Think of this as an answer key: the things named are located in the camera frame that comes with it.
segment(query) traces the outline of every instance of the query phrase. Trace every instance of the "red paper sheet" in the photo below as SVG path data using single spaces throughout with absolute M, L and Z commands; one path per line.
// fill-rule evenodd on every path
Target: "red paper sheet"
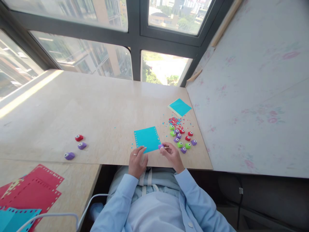
M 26 176 L 20 185 L 11 191 L 9 196 L 0 199 L 0 205 L 18 209 L 39 208 L 42 209 L 42 214 L 52 207 L 60 195 L 61 192 L 40 179 Z M 40 220 L 36 220 L 29 231 L 34 230 Z
M 64 180 L 62 176 L 41 164 L 36 166 L 27 176 L 37 177 L 54 188 L 57 188 Z
M 42 209 L 41 214 L 47 213 L 61 195 L 61 192 L 56 190 L 56 188 L 63 180 L 62 176 L 39 164 L 28 175 L 24 176 L 21 182 L 9 194 L 0 199 L 0 206 L 18 209 L 39 208 Z M 4 194 L 10 184 L 1 187 L 0 194 L 1 192 Z M 30 232 L 34 230 L 40 220 L 38 219 L 34 222 L 29 230 Z

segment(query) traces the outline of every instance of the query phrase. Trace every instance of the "shirt sleeve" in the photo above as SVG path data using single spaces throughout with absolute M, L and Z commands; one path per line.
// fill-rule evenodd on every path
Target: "shirt sleeve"
M 197 185 L 187 169 L 180 174 L 175 174 L 175 178 L 186 196 L 188 206 L 204 232 L 235 231 L 225 217 L 217 211 L 212 198 Z
M 113 197 L 104 206 L 90 232 L 121 232 L 125 226 L 138 179 L 125 174 Z

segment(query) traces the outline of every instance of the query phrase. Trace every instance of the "desk surface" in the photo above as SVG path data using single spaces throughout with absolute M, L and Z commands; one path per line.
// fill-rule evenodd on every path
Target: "desk surface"
M 57 187 L 62 194 L 48 213 L 68 213 L 78 215 L 79 219 L 90 199 L 101 166 L 99 164 L 32 162 L 17 160 L 1 160 L 0 186 L 29 173 L 38 164 L 64 177 Z M 73 217 L 45 217 L 35 227 L 35 231 L 75 231 Z
M 177 116 L 167 106 L 178 98 L 192 107 L 185 88 L 49 70 L 0 101 L 0 159 L 128 165 L 135 130 L 155 126 L 161 142 L 174 143 L 166 124 Z M 181 153 L 184 166 L 212 169 L 194 111 L 183 119 L 198 141 Z M 149 166 L 170 167 L 159 150 L 148 154 Z

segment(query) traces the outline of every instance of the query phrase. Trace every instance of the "cable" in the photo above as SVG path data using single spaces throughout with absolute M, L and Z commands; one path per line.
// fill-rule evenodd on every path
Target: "cable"
M 81 224 L 81 222 L 83 221 L 83 219 L 84 219 L 84 217 L 85 217 L 85 215 L 86 215 L 86 212 L 87 212 L 87 209 L 88 209 L 88 207 L 89 207 L 89 205 L 90 205 L 91 200 L 92 200 L 93 198 L 95 198 L 95 197 L 98 197 L 98 196 L 110 196 L 110 194 L 96 194 L 96 195 L 93 195 L 92 198 L 90 198 L 90 200 L 89 200 L 89 202 L 88 202 L 88 205 L 87 205 L 86 209 L 84 210 L 84 213 L 82 214 L 82 216 L 81 216 L 81 218 L 80 218 L 80 221 L 79 221 L 79 223 L 78 223 L 78 226 L 77 226 L 77 228 L 76 228 L 76 231 L 77 231 L 77 229 L 80 227 L 80 224 Z
M 53 216 L 74 216 L 76 219 L 76 231 L 78 229 L 78 216 L 74 213 L 49 213 L 49 214 L 40 214 L 38 216 L 35 216 L 33 218 L 31 218 L 29 221 L 27 221 L 22 227 L 19 228 L 18 231 L 16 232 L 21 232 L 30 222 L 38 219 L 38 218 L 42 218 L 42 217 L 53 217 Z
M 239 227 L 239 219 L 240 219 L 240 208 L 241 208 L 241 204 L 242 204 L 242 197 L 244 195 L 244 192 L 243 192 L 243 188 L 242 188 L 242 182 L 241 182 L 241 178 L 239 176 L 236 176 L 237 177 L 237 180 L 240 184 L 240 188 L 239 188 L 239 194 L 241 194 L 241 197 L 240 197 L 240 202 L 238 204 L 238 216 L 237 216 L 237 229 Z
M 90 198 L 89 202 L 88 202 L 88 205 L 87 207 L 85 208 L 80 220 L 78 221 L 78 216 L 75 214 L 75 213 L 45 213 L 45 214 L 40 214 L 38 216 L 35 216 L 33 218 L 31 218 L 29 221 L 27 221 L 22 227 L 19 228 L 18 231 L 16 232 L 21 232 L 30 222 L 38 219 L 38 218 L 43 218 L 43 217 L 58 217 L 58 216 L 74 216 L 75 219 L 76 219 L 76 231 L 78 230 L 78 228 L 80 227 L 80 224 L 81 222 L 83 221 L 85 215 L 86 215 L 86 212 L 87 212 L 87 209 L 89 208 L 89 205 L 92 201 L 93 198 L 95 197 L 98 197 L 98 196 L 110 196 L 110 194 L 96 194 L 96 195 L 93 195 L 92 198 Z

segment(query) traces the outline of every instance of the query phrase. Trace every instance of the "blue paper sheet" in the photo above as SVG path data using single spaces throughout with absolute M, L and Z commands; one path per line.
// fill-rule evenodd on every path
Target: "blue paper sheet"
M 146 152 L 150 152 L 158 149 L 158 145 L 161 144 L 157 130 L 155 127 L 149 127 L 142 130 L 134 131 L 136 147 L 147 147 Z
M 12 232 L 17 231 L 23 224 L 25 224 L 29 219 L 39 215 L 41 209 L 15 209 L 0 207 L 0 232 Z M 22 232 L 27 232 L 32 223 L 29 223 Z
M 192 108 L 184 103 L 180 98 L 168 106 L 178 117 L 183 117 Z

